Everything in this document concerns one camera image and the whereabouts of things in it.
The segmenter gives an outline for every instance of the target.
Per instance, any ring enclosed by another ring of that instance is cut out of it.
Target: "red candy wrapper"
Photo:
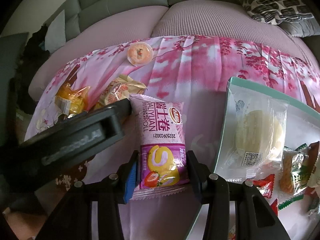
[[[268,177],[260,180],[253,180],[253,184],[257,187],[260,193],[266,197],[271,198],[273,185],[275,183],[275,175],[270,174]]]
[[[278,216],[278,199],[276,198],[275,201],[270,205],[273,212]]]

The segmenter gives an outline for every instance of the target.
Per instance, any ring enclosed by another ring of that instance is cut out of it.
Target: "strawberry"
[[[147,187],[157,187],[159,180],[159,174],[155,171],[151,171],[144,179],[144,185]]]

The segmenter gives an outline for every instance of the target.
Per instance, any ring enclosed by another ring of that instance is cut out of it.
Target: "metal screw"
[[[82,187],[83,182],[82,181],[76,181],[74,185],[75,185],[75,187]]]
[[[118,174],[116,174],[116,173],[110,174],[110,175],[109,175],[109,179],[112,179],[112,180],[118,179]]]
[[[209,175],[209,179],[217,180],[217,179],[218,179],[218,175],[215,174],[215,173],[211,173],[211,174]]]
[[[246,184],[248,187],[252,187],[252,186],[253,186],[253,181],[247,179],[247,180],[244,182],[244,184]]]

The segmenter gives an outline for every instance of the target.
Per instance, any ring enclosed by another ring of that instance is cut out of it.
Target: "ribbed fabric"
[[[38,101],[55,73],[68,61],[95,49],[149,38],[152,29],[167,10],[165,6],[140,7],[112,15],[90,26],[53,53],[39,68],[29,86],[31,98]]]
[[[222,1],[188,0],[174,4],[153,29],[152,37],[194,34],[254,41],[305,61],[306,55],[314,58],[308,48],[303,52],[278,26],[256,22],[242,6]]]

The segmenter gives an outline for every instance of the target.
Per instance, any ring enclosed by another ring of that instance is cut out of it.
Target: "pink snack wrapper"
[[[167,195],[165,187],[177,188],[189,182],[181,118],[183,103],[167,103],[138,94],[131,94],[130,102],[140,136],[139,189]]]

